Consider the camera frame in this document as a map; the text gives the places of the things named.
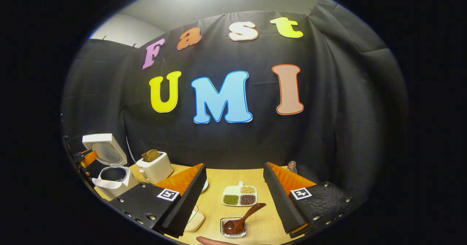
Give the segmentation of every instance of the human hand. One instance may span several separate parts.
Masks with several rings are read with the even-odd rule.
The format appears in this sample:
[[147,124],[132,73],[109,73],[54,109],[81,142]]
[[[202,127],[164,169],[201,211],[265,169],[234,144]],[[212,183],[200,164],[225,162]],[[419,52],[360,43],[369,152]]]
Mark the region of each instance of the human hand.
[[201,236],[196,237],[196,240],[198,240],[203,245],[237,245],[237,244],[223,242],[219,240],[211,240],[210,238],[205,238]]
[[92,181],[92,178],[89,177],[89,176],[90,176],[90,175],[89,175],[89,172],[86,171],[85,174],[86,174],[86,176],[88,176],[88,179],[89,179],[90,181]]

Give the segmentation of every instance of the black backdrop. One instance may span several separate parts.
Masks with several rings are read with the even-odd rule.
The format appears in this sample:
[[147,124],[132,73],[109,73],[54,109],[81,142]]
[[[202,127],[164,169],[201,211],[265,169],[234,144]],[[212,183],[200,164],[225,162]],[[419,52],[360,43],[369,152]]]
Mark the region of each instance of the black backdrop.
[[[304,36],[280,35],[270,23],[279,17],[297,21],[295,29]],[[229,25],[239,21],[255,23],[258,38],[230,40]],[[178,50],[179,36],[192,27],[201,29],[202,39]],[[147,45],[161,38],[165,44],[154,64],[142,69]],[[271,68],[278,64],[301,69],[298,88],[305,108],[298,114],[275,110],[280,90]],[[208,77],[220,91],[225,76],[238,70],[249,73],[246,99],[253,120],[195,124],[190,83]],[[182,72],[177,106],[155,112],[148,82],[173,71]],[[168,86],[162,82],[163,102]],[[382,160],[399,154],[395,149],[402,140],[391,136],[403,138],[407,119],[404,80],[394,56],[369,26],[332,0],[318,0],[308,16],[249,11],[201,19],[139,49],[89,40],[72,64],[63,103],[65,134],[76,146],[84,134],[112,132],[127,153],[127,166],[133,164],[127,140],[136,160],[153,148],[167,152],[172,163],[208,168],[296,160],[300,172],[317,182],[331,180],[355,198],[367,196]]]

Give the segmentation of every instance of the blue letter m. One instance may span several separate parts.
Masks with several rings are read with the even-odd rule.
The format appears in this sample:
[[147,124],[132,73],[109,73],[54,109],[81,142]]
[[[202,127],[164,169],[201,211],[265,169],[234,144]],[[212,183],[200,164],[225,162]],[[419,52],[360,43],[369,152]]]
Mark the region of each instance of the blue letter m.
[[211,112],[216,122],[220,121],[225,104],[228,104],[225,120],[229,123],[245,123],[253,119],[248,112],[247,97],[245,95],[245,81],[248,73],[234,71],[227,74],[224,83],[217,92],[212,82],[207,77],[194,79],[192,87],[196,94],[196,116],[193,121],[197,124],[206,124],[210,118],[206,114],[205,106]]

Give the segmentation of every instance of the table surface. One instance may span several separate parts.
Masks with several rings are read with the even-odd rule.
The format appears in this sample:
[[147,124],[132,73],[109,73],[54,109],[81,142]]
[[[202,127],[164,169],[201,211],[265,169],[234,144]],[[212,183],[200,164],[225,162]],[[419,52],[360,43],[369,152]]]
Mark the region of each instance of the table surface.
[[[175,164],[172,164],[172,167],[174,168],[174,172],[172,172],[171,176],[189,168],[187,166]],[[130,169],[138,182],[146,182],[136,165],[130,166]],[[289,235],[285,234],[282,222],[275,210],[269,188],[264,182],[263,168],[207,168],[206,174],[209,186],[205,192],[201,193],[200,198],[198,198],[196,203],[199,208],[199,212],[205,216],[204,222],[195,232],[184,232],[183,236],[180,236],[179,238],[173,238],[169,235],[167,235],[167,237],[193,245],[200,244],[200,242],[196,240],[196,237],[198,236],[242,245],[276,245],[283,244],[303,236],[300,235],[295,238],[290,238]],[[247,235],[245,237],[226,238],[220,234],[220,219],[223,217],[243,217],[247,210],[251,208],[250,206],[226,206],[220,202],[224,188],[227,186],[238,185],[240,181],[243,181],[245,186],[255,186],[258,191],[258,202],[266,203],[266,206],[258,210],[258,212],[246,220]],[[97,189],[97,187],[95,187],[95,190],[99,195],[101,195],[101,197],[110,200],[105,194]]]

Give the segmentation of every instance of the green mung bean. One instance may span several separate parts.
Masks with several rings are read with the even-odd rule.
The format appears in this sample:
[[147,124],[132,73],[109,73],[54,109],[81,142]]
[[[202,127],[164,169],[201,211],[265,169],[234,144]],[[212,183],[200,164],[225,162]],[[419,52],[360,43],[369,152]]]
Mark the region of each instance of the green mung bean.
[[237,205],[238,196],[236,196],[236,195],[225,195],[224,196],[224,203],[227,204],[227,205]]

